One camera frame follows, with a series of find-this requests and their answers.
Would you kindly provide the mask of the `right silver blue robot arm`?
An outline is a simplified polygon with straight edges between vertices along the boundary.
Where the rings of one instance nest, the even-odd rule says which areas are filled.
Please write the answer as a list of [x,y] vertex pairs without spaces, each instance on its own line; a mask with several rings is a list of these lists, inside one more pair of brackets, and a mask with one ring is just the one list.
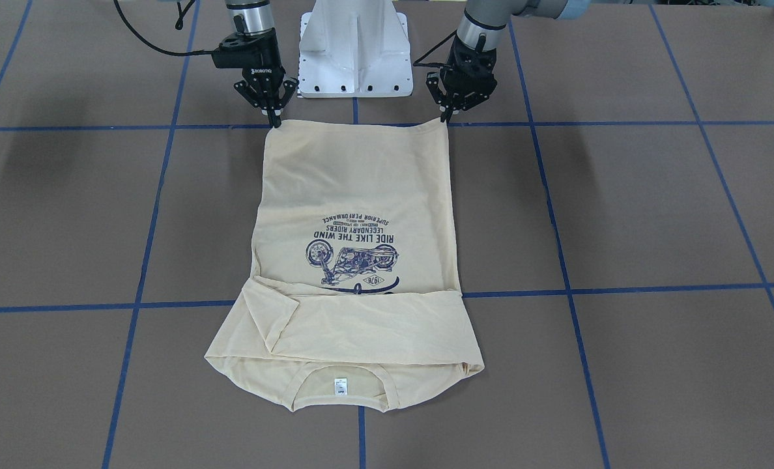
[[266,115],[272,128],[291,101],[298,81],[286,74],[281,60],[273,12],[268,1],[226,1],[233,33],[212,51],[218,69],[240,69],[243,80],[233,88]]

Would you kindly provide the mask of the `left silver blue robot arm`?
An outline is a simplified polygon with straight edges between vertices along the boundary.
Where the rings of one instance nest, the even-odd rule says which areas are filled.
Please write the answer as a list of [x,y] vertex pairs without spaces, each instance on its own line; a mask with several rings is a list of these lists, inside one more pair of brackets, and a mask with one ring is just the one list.
[[459,26],[413,66],[430,68],[427,89],[440,121],[488,101],[497,87],[497,48],[512,17],[577,19],[590,1],[467,1]]

